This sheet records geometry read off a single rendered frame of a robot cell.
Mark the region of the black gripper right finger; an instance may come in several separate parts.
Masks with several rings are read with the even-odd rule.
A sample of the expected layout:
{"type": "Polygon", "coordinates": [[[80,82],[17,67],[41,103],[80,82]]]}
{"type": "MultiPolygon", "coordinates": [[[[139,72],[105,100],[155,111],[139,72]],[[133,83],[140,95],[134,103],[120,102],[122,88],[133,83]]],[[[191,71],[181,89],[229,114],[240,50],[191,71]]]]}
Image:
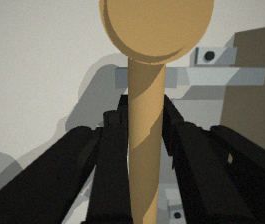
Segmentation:
{"type": "Polygon", "coordinates": [[[229,127],[184,120],[166,94],[162,138],[186,224],[265,224],[265,149],[229,127]]]}

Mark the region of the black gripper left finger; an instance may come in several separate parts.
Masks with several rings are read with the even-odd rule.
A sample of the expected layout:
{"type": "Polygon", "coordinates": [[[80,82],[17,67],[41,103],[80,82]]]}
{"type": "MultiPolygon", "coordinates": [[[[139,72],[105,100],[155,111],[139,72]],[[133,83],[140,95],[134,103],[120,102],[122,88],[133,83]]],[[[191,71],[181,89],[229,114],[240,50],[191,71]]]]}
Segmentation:
{"type": "Polygon", "coordinates": [[[95,130],[71,129],[1,188],[0,224],[61,224],[95,165],[86,219],[80,224],[134,224],[128,94],[121,94],[117,110],[103,113],[103,121],[95,130]]]}

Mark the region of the tan wooden mallet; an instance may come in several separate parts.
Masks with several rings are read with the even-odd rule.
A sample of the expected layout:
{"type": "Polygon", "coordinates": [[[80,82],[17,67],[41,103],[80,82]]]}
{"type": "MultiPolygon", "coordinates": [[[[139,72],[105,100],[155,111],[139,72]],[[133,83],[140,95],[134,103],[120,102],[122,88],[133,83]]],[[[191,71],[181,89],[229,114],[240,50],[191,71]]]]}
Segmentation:
{"type": "Polygon", "coordinates": [[[99,0],[104,30],[128,57],[128,153],[134,224],[156,224],[166,63],[204,36],[214,0],[99,0]]]}

